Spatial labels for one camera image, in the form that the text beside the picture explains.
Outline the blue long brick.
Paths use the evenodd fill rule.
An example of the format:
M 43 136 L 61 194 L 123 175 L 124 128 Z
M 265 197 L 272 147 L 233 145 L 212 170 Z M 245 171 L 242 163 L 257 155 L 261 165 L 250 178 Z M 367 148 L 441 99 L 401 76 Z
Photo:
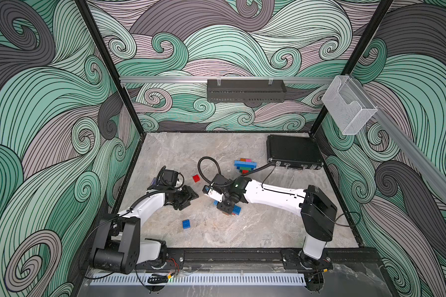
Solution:
M 232 214 L 233 215 L 239 215 L 240 214 L 240 211 L 241 211 L 241 208 L 239 207 L 239 206 L 235 206 L 234 207 L 234 209 L 233 209 L 233 211 L 232 211 Z

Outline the blue small lego brick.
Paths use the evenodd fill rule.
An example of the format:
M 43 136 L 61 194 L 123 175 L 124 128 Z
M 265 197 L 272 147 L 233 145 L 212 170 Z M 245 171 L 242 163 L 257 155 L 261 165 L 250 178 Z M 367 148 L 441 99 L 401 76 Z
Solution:
M 190 221 L 189 221 L 189 220 L 184 220 L 184 221 L 182 222 L 182 228 L 183 228 L 184 230 L 191 228 L 191 223 L 190 223 Z

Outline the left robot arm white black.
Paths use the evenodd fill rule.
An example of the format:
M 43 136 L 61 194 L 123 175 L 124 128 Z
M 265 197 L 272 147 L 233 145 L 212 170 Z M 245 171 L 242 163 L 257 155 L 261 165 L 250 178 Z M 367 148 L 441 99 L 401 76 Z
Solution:
M 91 268 L 129 274 L 140 264 L 162 267 L 167 262 L 165 241 L 142 239 L 141 227 L 159 209 L 171 205 L 183 210 L 199 195 L 189 186 L 146 193 L 129 208 L 108 215 L 95 229 L 89 254 Z

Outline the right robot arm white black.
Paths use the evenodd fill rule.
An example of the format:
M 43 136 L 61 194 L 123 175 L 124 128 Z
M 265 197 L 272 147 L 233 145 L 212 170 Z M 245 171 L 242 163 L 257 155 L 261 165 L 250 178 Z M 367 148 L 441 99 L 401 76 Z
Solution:
M 338 209 L 318 187 L 309 185 L 306 189 L 281 188 L 240 177 L 226 184 L 213 182 L 204 192 L 218 202 L 217 208 L 220 211 L 229 215 L 240 202 L 267 205 L 300 215 L 306 238 L 296 265 L 314 272 L 329 269 L 330 263 L 323 257 L 323 251 L 333 239 Z

